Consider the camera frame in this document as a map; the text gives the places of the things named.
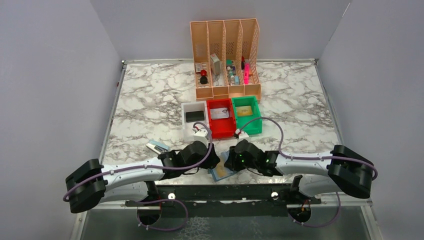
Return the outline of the blue leather card holder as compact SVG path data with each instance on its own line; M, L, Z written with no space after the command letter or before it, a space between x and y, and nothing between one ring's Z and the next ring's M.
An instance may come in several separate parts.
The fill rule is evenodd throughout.
M207 170L207 172L211 175L212 179L215 182L229 178L237 173L236 171L230 170L229 168L225 167L225 163L227 162L229 155L229 151L222 152L219 157L220 162L216 165L216 167Z

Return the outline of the gold VIP card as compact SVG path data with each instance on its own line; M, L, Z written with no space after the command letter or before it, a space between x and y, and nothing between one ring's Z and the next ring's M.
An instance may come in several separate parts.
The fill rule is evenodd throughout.
M217 165L213 169L213 174L217 179L222 179L222 178L231 176L233 172L229 170L228 168L226 168L225 166Z

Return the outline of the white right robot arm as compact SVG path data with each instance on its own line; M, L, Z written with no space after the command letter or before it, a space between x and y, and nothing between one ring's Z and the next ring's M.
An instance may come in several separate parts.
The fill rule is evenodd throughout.
M289 199L296 204L332 192L368 199L376 176L371 161L344 145L320 153L293 154L263 151L244 139L230 147L224 165L236 172L255 169L266 177L296 175L298 179L288 190Z

